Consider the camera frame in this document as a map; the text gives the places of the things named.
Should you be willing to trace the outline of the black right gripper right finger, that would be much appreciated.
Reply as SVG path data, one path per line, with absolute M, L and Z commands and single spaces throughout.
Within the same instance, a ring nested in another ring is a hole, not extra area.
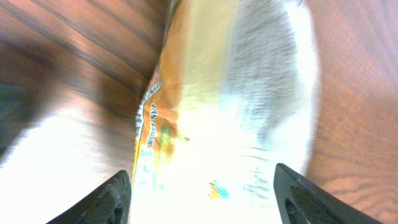
M 282 163 L 275 167 L 274 192 L 283 224 L 380 224 Z

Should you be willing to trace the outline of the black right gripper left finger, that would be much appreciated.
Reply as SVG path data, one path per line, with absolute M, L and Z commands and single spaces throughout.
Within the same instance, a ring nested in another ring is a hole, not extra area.
M 128 173 L 120 170 L 48 224 L 127 224 L 131 192 Z

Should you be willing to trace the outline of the large orange wipes pack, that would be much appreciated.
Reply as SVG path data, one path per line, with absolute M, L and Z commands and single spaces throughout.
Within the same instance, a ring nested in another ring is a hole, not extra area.
M 318 86 L 305 1 L 170 1 L 137 111 L 131 223 L 280 223 L 275 168 L 306 173 Z

